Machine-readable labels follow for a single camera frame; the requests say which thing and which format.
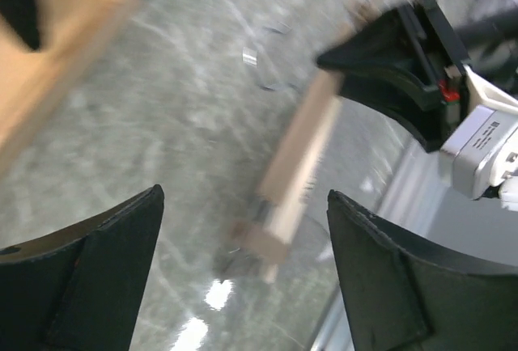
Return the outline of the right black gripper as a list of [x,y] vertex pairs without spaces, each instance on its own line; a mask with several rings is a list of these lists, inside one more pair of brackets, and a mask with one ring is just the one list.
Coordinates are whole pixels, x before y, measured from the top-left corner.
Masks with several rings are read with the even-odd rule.
[[340,95],[404,127],[427,153],[441,146],[441,96],[467,96],[469,55],[436,0],[383,12],[316,57],[345,75]]

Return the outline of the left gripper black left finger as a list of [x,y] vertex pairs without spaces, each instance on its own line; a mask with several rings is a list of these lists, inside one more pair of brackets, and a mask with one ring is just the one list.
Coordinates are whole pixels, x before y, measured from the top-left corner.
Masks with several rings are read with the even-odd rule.
[[163,218],[154,185],[1,250],[3,350],[127,350]]

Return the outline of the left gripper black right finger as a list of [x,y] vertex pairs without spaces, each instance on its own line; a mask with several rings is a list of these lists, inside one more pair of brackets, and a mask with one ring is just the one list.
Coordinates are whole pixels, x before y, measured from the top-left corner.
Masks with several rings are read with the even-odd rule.
[[433,243],[338,191],[327,218],[355,349],[516,349],[515,266]]

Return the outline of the beige clip hanger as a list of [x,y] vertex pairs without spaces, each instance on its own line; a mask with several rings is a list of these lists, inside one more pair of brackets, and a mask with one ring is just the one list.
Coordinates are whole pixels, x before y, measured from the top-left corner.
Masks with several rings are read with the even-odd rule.
[[275,281],[304,214],[314,174],[329,141],[342,99],[341,74],[319,70],[309,84],[266,169],[247,214],[228,235],[233,248],[222,275],[257,275]]

